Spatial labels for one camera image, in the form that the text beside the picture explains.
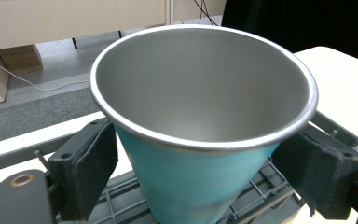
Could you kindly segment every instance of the teal cup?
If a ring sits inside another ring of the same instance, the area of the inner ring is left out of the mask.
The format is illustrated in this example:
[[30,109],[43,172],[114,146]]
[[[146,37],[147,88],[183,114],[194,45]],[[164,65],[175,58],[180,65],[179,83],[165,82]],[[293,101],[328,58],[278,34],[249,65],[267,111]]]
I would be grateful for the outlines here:
[[218,221],[318,101],[286,49],[201,25],[121,38],[96,59],[90,88],[162,224]]

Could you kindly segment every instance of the cardboard box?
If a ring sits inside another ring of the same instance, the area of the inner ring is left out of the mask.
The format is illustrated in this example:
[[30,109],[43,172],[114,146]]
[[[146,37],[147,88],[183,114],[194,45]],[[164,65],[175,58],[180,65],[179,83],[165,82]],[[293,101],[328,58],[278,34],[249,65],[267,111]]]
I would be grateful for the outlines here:
[[7,69],[15,75],[43,69],[42,59],[36,45],[0,49],[0,56]]

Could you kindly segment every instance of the table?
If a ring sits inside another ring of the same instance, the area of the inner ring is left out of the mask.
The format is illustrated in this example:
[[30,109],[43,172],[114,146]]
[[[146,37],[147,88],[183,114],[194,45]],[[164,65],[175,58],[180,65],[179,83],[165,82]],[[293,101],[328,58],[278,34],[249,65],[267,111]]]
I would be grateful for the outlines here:
[[[344,128],[358,135],[358,60],[334,49],[316,47],[295,54],[312,72],[317,81],[320,100],[318,110]],[[66,121],[42,130],[27,133],[0,142],[0,154],[22,147],[32,146],[62,135],[77,132],[92,120],[102,118],[101,112]],[[119,145],[120,163],[114,175],[131,170],[122,145]],[[27,167],[44,170],[38,161],[29,161],[0,171],[0,181]],[[345,221],[327,221],[320,215],[309,218],[309,209],[301,209],[292,223],[355,223],[356,214],[351,213]]]

